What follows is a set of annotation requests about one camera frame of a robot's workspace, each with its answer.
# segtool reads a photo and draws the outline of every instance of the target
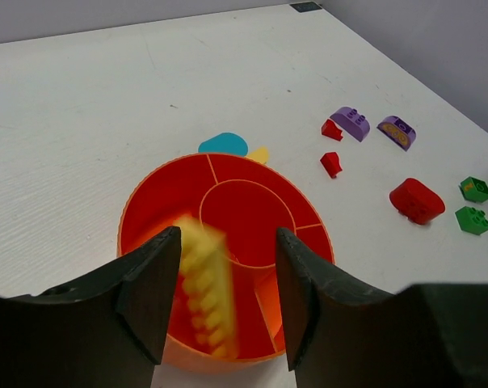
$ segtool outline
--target wall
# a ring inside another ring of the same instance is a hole
[[[0,0],[0,43],[288,2],[288,0]]]
[[[488,132],[488,0],[323,6]]]

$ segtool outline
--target orange bowl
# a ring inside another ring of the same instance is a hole
[[[147,175],[122,212],[118,255],[124,255],[190,214],[226,234],[231,253],[239,354],[217,359],[203,352],[190,324],[179,275],[163,361],[199,373],[224,373],[285,352],[276,284],[276,230],[289,228],[322,258],[332,246],[313,206],[283,176],[247,158],[193,154]]]

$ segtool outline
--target table surface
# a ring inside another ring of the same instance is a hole
[[[352,106],[372,131],[322,137]],[[396,115],[405,153],[375,129]],[[220,132],[303,191],[337,264],[397,292],[417,281],[488,281],[488,232],[460,231],[458,184],[488,183],[488,134],[325,11],[273,6],[0,44],[0,295],[37,294],[116,256],[122,208],[154,168]],[[319,159],[339,153],[330,179]],[[408,222],[389,192],[421,180],[447,211]],[[488,218],[488,201],[479,205]],[[160,386],[295,386],[285,360],[222,377],[157,368]]]

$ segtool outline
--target yellow toy piece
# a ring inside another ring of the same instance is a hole
[[[215,357],[236,358],[235,305],[225,236],[189,216],[175,225],[181,229],[179,273],[184,277],[182,288],[196,341]]]
[[[250,152],[246,157],[255,160],[256,162],[266,164],[269,160],[269,150],[267,147],[260,147],[255,151]]]

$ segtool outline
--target red curved block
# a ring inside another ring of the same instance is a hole
[[[431,189],[414,178],[406,179],[389,194],[393,206],[410,221],[425,225],[445,211],[445,203]]]
[[[327,152],[324,154],[321,158],[321,163],[332,179],[343,170],[339,165],[339,156],[335,152]]]
[[[343,131],[338,128],[334,121],[328,119],[322,126],[322,135],[331,137],[337,141],[343,139]]]

